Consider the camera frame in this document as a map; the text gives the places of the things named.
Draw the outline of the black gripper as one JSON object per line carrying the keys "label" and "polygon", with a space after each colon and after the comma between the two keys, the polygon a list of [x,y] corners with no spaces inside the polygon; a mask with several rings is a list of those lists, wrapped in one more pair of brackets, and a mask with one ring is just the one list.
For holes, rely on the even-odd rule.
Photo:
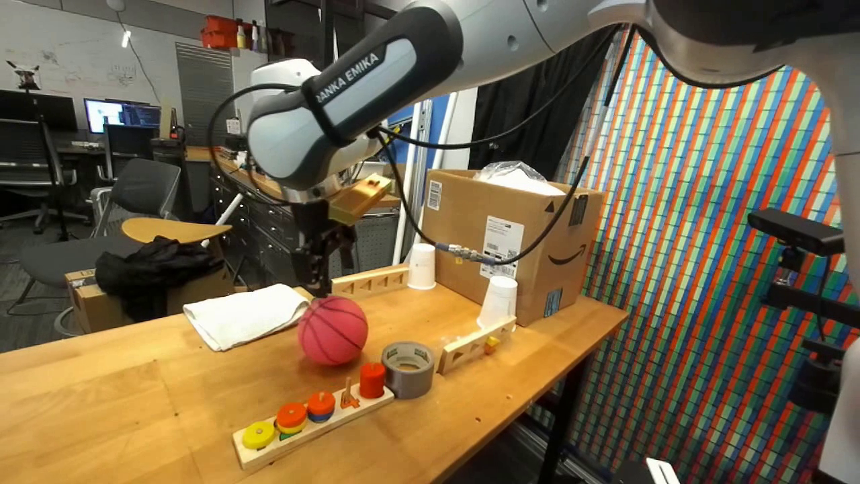
{"label": "black gripper", "polygon": [[295,282],[307,290],[328,290],[331,287],[331,271],[328,271],[331,257],[339,257],[339,261],[346,271],[354,270],[354,257],[353,257],[354,230],[331,222],[328,211],[331,211],[328,203],[291,207],[293,224],[300,238],[291,261],[293,261]]}

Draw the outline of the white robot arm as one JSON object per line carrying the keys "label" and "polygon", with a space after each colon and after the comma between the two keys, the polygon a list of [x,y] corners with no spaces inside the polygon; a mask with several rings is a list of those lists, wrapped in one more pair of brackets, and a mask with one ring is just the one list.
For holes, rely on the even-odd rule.
{"label": "white robot arm", "polygon": [[483,87],[631,25],[686,83],[722,88],[792,67],[827,111],[848,277],[860,281],[860,0],[410,0],[332,64],[288,87],[252,75],[250,154],[293,192],[404,105]]}

